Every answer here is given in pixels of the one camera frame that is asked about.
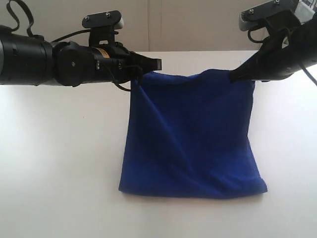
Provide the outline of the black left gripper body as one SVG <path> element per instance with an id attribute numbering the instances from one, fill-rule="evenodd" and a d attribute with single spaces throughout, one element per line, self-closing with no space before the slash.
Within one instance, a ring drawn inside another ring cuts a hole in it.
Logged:
<path id="1" fill-rule="evenodd" d="M 135 79 L 131 53 L 122 44 L 86 47 L 76 42 L 53 43 L 53 85 L 126 83 Z"/>

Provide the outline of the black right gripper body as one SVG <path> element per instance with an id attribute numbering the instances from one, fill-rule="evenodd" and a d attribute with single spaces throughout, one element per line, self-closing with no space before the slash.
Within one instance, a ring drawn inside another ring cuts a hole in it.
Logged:
<path id="1" fill-rule="evenodd" d="M 317 63 L 317 18 L 313 17 L 292 34 L 287 33 L 286 38 L 287 47 L 260 57 L 255 80 L 283 80 L 302 70 L 311 81 L 316 82 L 307 68 Z"/>

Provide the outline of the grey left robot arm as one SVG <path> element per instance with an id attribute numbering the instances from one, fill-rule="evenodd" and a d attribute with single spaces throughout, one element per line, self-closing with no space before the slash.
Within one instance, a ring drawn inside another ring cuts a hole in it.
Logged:
<path id="1" fill-rule="evenodd" d="M 0 32 L 2 85 L 77 87 L 111 82 L 120 87 L 129 81 L 140 85 L 144 74 L 162 69 L 160 59 L 140 55 L 115 41 L 113 27 L 88 29 L 88 46 L 47 42 L 41 36 L 16 35 L 4 28 Z"/>

